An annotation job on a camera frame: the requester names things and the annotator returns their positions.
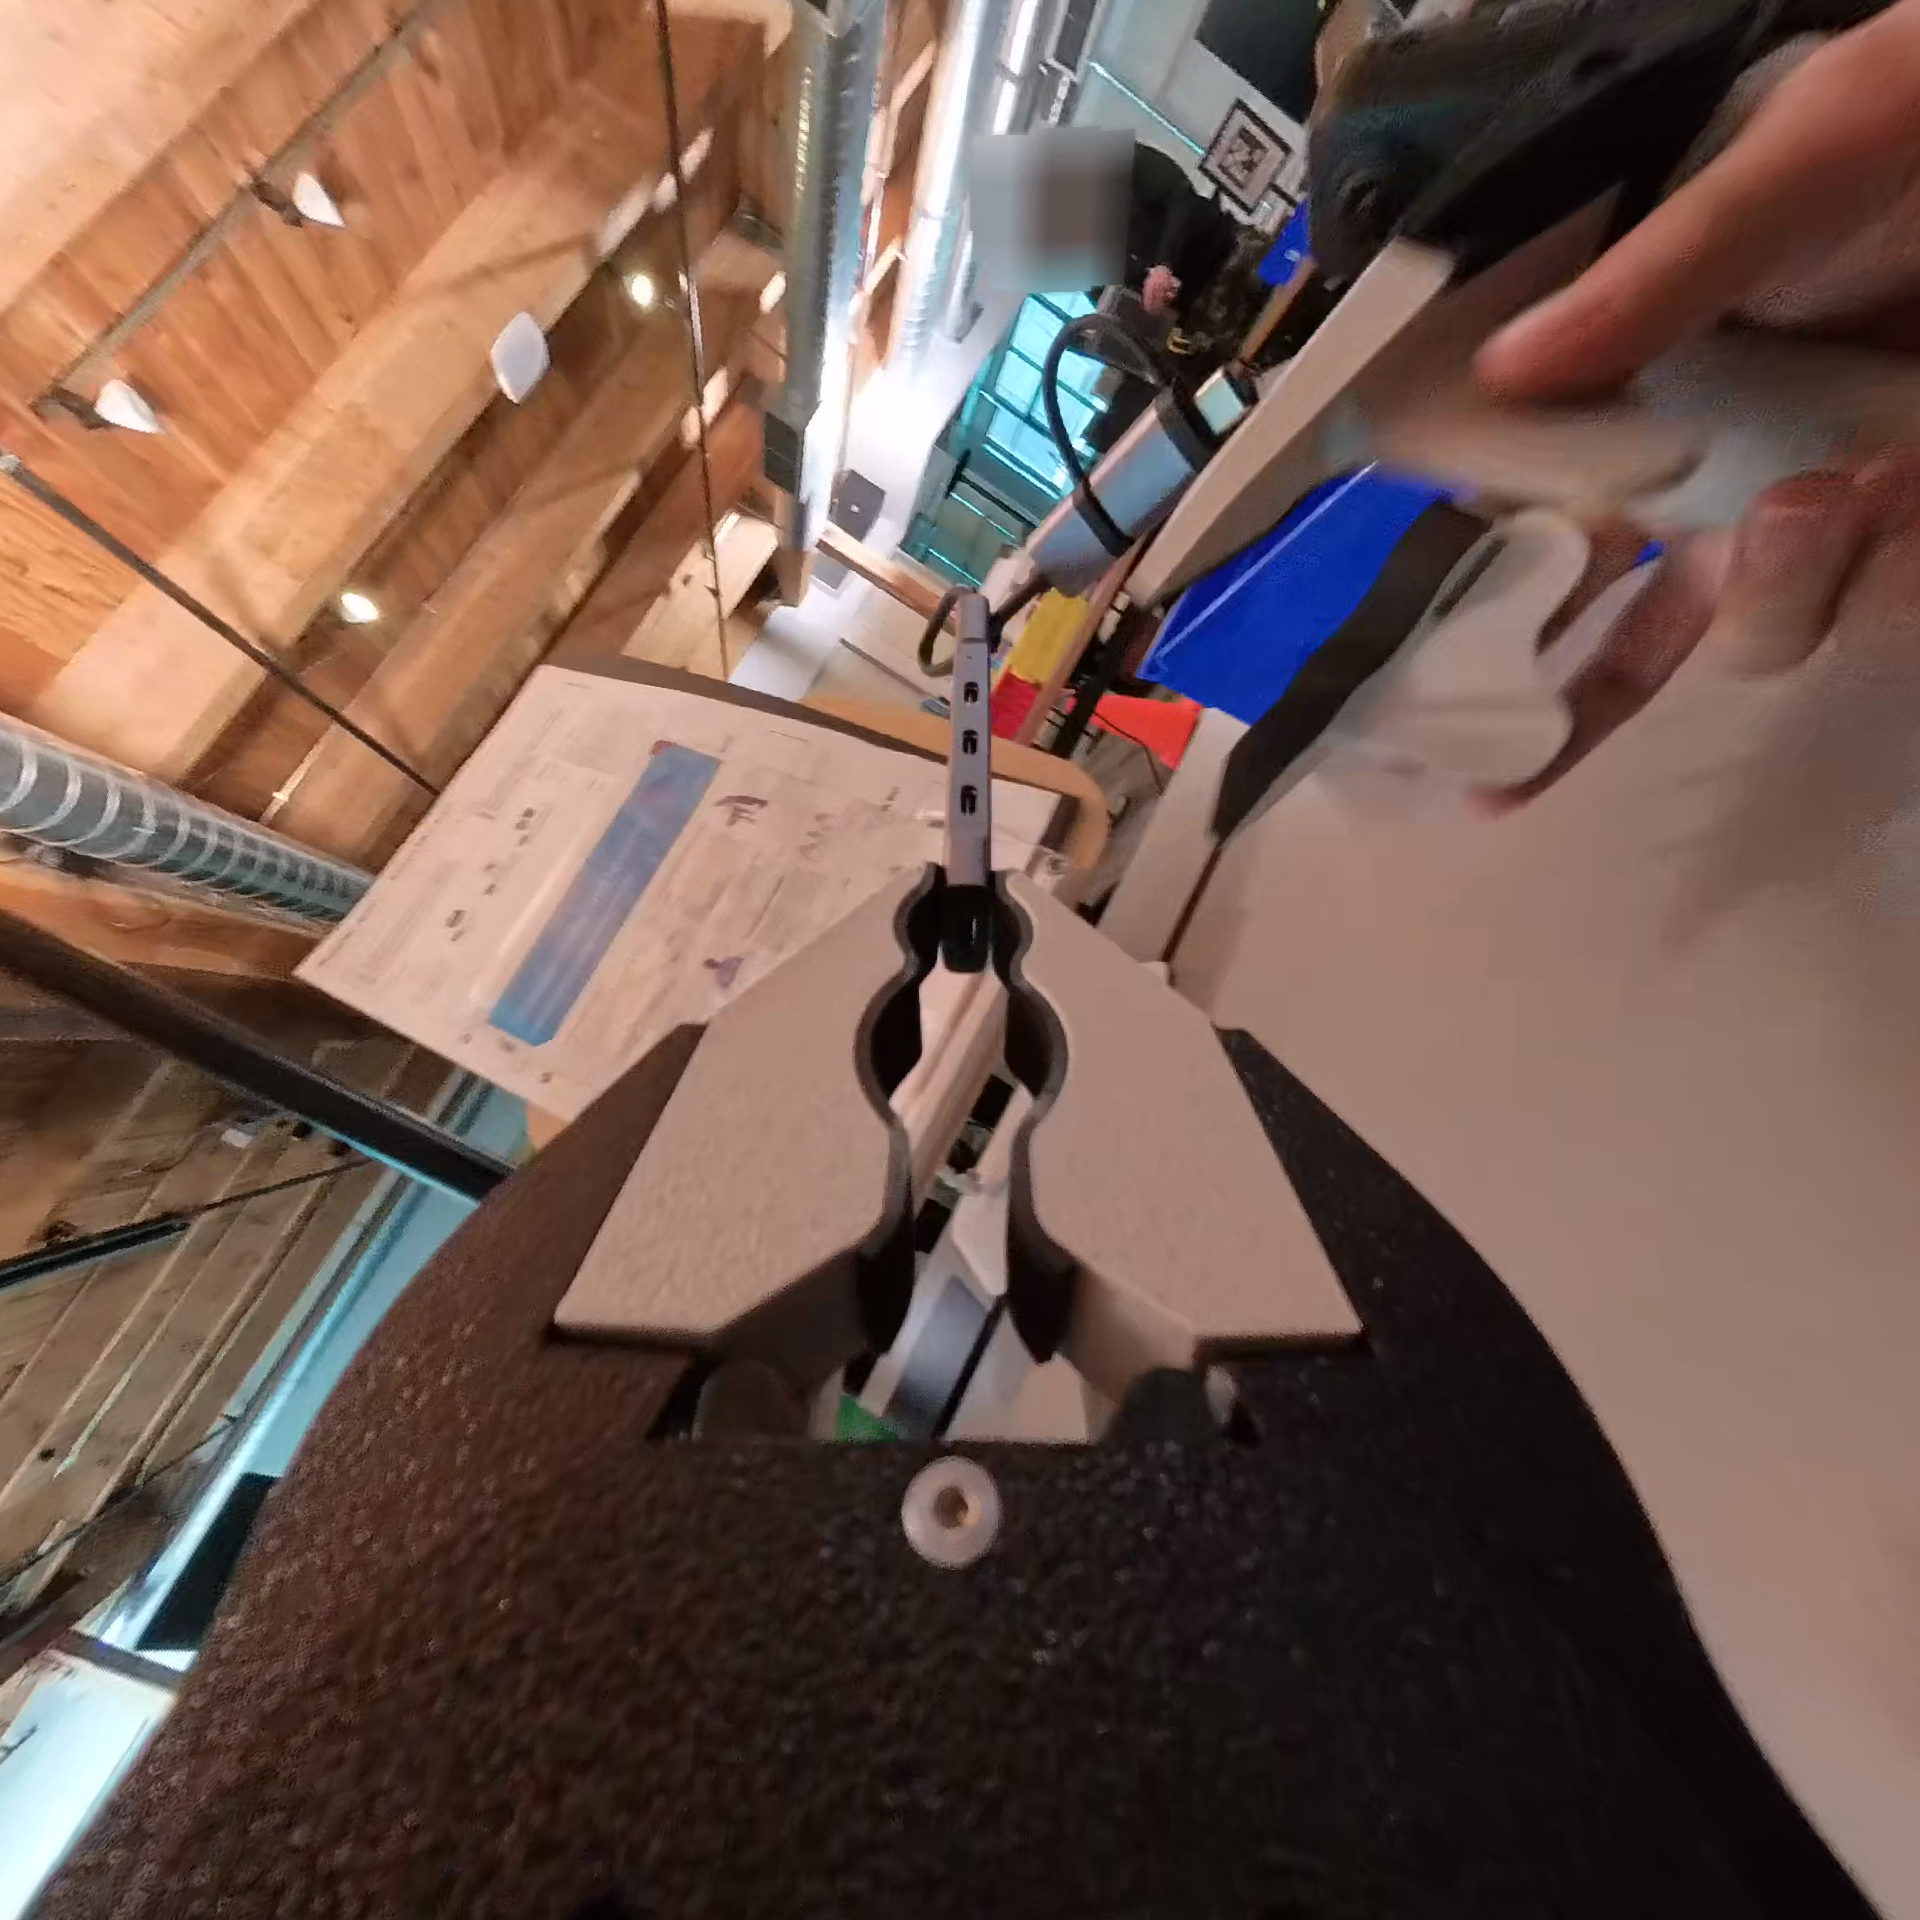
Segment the black metal pole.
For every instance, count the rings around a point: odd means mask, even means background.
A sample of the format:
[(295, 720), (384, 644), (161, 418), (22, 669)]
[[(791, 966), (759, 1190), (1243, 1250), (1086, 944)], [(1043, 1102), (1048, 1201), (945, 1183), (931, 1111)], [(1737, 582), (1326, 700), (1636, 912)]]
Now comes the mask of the black metal pole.
[(290, 1113), (384, 1167), (472, 1204), (514, 1167), (382, 1094), (302, 1063), (195, 998), (91, 954), (14, 912), (3, 913), (3, 964), (123, 1036), (171, 1053), (254, 1104)]

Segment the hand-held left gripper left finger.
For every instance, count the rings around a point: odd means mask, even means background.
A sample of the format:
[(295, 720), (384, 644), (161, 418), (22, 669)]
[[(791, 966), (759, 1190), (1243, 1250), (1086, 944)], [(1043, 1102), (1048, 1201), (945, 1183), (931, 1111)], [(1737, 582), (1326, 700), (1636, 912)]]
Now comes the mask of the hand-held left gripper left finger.
[(939, 890), (934, 863), (894, 874), (706, 1023), (554, 1329), (761, 1365), (894, 1343), (918, 1256), (892, 1093)]

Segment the pale grey desk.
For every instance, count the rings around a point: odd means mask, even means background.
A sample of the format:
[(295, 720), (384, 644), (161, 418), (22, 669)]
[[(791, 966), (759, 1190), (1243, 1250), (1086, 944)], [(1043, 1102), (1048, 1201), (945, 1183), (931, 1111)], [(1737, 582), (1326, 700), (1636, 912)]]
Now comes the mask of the pale grey desk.
[(1916, 1916), (1916, 714), (1671, 688), (1499, 822), (1308, 782), (1172, 957), (1465, 1233), (1700, 1639)]

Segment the blue header exercise sheet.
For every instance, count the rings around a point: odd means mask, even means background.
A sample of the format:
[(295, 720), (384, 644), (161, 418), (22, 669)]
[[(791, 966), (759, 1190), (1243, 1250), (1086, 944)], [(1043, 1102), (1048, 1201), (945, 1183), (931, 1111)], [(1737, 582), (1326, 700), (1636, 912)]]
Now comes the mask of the blue header exercise sheet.
[(580, 685), (584, 724), (499, 814), (479, 903), (508, 913), (442, 968), (474, 1063), (551, 1120), (934, 858), (946, 816), (923, 704)]

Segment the white instruction sheet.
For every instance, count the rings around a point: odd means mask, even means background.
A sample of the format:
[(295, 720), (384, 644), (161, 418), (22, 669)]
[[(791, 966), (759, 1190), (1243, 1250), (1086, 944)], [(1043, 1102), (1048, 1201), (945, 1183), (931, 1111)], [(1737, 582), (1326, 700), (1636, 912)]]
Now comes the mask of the white instruction sheet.
[(540, 666), (302, 983), (419, 1041), (488, 1023), (650, 753), (635, 681)]

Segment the red plastic bin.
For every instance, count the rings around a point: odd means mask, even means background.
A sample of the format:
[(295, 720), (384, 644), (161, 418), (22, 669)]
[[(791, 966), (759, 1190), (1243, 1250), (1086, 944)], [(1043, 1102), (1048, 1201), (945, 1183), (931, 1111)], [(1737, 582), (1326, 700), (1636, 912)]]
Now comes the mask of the red plastic bin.
[(1184, 764), (1203, 718), (1204, 708), (1184, 695), (1152, 700), (1107, 693), (1096, 704), (1094, 726), (1131, 743), (1175, 773)]

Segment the person's right hand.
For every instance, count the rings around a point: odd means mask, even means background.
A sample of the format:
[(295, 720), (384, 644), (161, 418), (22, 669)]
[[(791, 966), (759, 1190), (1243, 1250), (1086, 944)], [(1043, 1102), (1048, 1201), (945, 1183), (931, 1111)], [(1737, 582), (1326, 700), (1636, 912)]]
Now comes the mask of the person's right hand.
[[(1918, 5), (1825, 40), (1689, 180), (1478, 353), (1498, 400), (1608, 392), (1728, 319), (1916, 353)], [(1769, 673), (1827, 642), (1916, 665), (1916, 450), (1799, 473), (1730, 534), (1678, 543), (1568, 682), (1574, 728), (1542, 798), (1704, 644)]]

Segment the yellow plastic bin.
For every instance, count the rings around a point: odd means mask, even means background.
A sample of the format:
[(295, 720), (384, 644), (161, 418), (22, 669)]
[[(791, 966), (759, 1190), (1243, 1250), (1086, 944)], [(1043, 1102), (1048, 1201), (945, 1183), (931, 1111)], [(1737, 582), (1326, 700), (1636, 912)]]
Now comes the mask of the yellow plastic bin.
[(1027, 613), (1019, 634), (1012, 638), (999, 673), (1033, 688), (1048, 682), (1079, 632), (1086, 610), (1084, 594), (1044, 589)]

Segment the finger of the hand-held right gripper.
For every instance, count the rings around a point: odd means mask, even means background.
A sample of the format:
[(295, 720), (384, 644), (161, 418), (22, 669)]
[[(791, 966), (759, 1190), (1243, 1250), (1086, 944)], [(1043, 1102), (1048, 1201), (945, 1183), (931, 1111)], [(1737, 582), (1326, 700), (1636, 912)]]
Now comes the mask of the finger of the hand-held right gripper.
[(1210, 820), (1214, 836), (1235, 836), (1310, 773), (1336, 724), (1401, 655), (1434, 600), (1488, 536), (1487, 514), (1449, 501), (1432, 502), (1410, 524), (1355, 610), (1227, 753)]
[(1188, 484), (1134, 566), (1131, 597), (1180, 597), (1353, 466), (1387, 464), (1484, 496), (1490, 414), (1468, 392), (1465, 361), (1490, 326), (1468, 294), (1488, 265), (1487, 248), (1391, 242)]

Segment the framed marker poster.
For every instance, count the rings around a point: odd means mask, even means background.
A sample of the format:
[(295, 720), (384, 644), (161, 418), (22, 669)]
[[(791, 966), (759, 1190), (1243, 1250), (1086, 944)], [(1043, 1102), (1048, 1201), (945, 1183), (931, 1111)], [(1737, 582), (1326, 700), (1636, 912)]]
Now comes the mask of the framed marker poster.
[(1217, 196), (1248, 222), (1291, 208), (1303, 166), (1305, 133), (1243, 97), (1224, 112), (1198, 160)]

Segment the grey USB hub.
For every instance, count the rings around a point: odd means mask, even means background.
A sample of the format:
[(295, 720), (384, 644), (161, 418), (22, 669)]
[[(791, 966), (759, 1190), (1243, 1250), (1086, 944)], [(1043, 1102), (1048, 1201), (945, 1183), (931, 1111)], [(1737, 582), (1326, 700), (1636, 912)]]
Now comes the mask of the grey USB hub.
[(943, 957), (948, 970), (975, 975), (993, 960), (994, 912), (993, 607), (983, 591), (956, 598), (948, 718)]

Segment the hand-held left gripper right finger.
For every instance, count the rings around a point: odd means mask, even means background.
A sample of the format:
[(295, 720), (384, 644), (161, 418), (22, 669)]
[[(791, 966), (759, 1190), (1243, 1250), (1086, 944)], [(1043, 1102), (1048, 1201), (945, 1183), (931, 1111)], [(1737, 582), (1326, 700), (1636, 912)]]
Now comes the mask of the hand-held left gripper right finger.
[(1360, 1318), (1224, 1036), (1032, 878), (998, 880), (1010, 1148), (1007, 1292), (1079, 1373), (1355, 1342)]

